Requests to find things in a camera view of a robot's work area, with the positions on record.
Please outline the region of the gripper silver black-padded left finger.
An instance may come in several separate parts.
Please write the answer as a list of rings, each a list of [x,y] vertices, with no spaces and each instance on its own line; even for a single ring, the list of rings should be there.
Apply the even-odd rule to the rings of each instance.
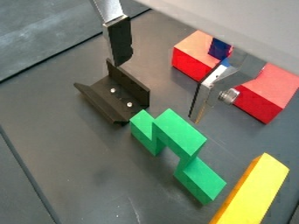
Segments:
[[[111,59],[116,67],[133,55],[131,18],[124,14],[119,0],[89,0],[103,19],[103,33],[111,50]]]

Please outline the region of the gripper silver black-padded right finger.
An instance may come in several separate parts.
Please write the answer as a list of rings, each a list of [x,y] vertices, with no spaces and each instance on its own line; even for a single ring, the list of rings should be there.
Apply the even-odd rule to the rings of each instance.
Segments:
[[[220,63],[211,69],[197,84],[188,117],[197,123],[208,108],[217,102],[231,105],[239,97],[236,86],[254,80],[267,62],[255,55],[235,48],[228,56],[228,66]]]

